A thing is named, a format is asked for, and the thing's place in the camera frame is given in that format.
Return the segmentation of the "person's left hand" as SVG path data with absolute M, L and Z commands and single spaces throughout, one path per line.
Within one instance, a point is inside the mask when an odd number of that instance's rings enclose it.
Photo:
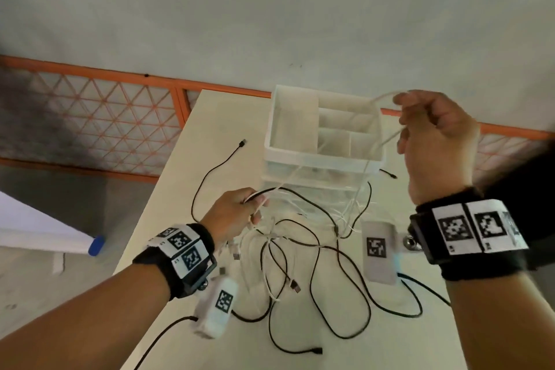
M 241 216 L 241 189 L 224 192 L 199 223 L 210 233 L 216 247 L 239 236 L 245 228 Z

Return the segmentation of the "person's right hand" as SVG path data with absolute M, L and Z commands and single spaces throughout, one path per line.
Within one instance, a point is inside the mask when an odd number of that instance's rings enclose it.
M 405 157 L 408 194 L 419 206 L 472 187 L 480 126 L 444 93 L 410 90 L 398 93 L 399 123 L 410 129 Z

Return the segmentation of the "person's left forearm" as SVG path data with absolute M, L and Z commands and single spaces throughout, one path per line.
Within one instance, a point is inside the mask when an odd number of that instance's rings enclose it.
M 120 370 L 169 299 L 159 268 L 131 264 L 0 339 L 0 370 Z

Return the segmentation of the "person's right forearm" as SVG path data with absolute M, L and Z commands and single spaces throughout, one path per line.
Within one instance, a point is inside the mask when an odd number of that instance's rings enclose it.
M 468 370 L 555 370 L 555 310 L 529 274 L 446 288 Z

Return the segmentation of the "white plastic drawer organizer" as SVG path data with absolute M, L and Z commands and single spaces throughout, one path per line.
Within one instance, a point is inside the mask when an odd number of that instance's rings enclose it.
M 385 162 L 382 113 L 374 98 L 277 85 L 264 141 L 261 175 L 267 195 L 350 219 L 364 198 L 364 185 Z

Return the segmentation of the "black left wristband with markers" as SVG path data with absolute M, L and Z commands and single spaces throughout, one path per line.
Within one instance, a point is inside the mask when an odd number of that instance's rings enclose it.
M 209 275 L 217 266 L 214 252 L 212 235 L 202 224 L 175 224 L 151 238 L 132 263 L 155 266 L 173 300 L 207 288 Z

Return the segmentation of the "black wristband with markers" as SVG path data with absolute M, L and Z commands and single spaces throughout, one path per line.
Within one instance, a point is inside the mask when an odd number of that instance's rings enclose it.
M 173 300 L 207 288 L 209 275 L 217 266 L 214 252 L 212 235 L 202 224 L 175 224 L 151 238 L 132 263 L 155 266 Z
M 487 280 L 527 269 L 528 244 L 505 204 L 472 188 L 417 206 L 408 231 L 446 281 Z

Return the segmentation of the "black right wristband with markers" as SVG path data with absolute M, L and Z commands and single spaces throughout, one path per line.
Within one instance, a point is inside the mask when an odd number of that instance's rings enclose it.
M 446 281 L 487 280 L 527 269 L 528 244 L 505 204 L 472 188 L 417 206 L 408 231 Z

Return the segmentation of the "orange mesh fence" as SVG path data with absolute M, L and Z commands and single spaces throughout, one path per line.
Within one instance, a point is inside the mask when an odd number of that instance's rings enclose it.
M 0 55 L 0 165 L 156 182 L 202 93 L 273 91 Z

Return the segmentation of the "white board with blue cap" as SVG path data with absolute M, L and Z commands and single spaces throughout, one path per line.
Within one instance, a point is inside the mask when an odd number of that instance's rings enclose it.
M 0 247 L 97 256 L 103 236 L 92 237 L 0 191 Z

